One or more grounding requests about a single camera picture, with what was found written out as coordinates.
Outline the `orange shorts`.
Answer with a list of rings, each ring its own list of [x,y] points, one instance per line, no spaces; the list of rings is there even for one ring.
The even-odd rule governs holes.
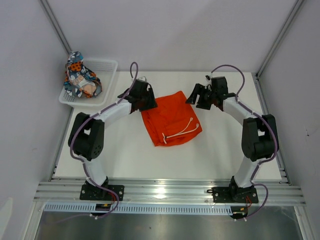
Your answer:
[[[144,126],[156,147],[185,144],[203,129],[186,96],[180,90],[155,99],[157,107],[141,112]]]

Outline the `patterned multicolour shorts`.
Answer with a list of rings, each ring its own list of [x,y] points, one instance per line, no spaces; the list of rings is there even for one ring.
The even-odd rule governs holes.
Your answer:
[[[84,57],[79,51],[69,54],[65,64],[64,90],[71,97],[95,98],[103,91],[102,83],[83,61]]]

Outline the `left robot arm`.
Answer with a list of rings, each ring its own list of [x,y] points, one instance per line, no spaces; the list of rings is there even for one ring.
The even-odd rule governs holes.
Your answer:
[[[157,106],[151,84],[137,79],[111,105],[92,115],[84,112],[76,115],[68,139],[70,155],[82,163],[86,181],[92,185],[90,192],[97,200],[105,199],[109,193],[104,184],[107,175],[97,160],[104,148],[105,129],[135,111],[142,112]]]

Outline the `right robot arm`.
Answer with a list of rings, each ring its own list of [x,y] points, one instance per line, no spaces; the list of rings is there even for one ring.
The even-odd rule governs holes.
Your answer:
[[[272,161],[278,152],[276,119],[272,114],[260,115],[244,104],[237,94],[229,92],[227,80],[222,77],[207,77],[209,84],[197,83],[187,98],[186,104],[210,110],[214,105],[232,116],[242,126],[241,149],[244,154],[237,173],[232,177],[234,186],[228,196],[234,202],[246,197],[260,166]]]

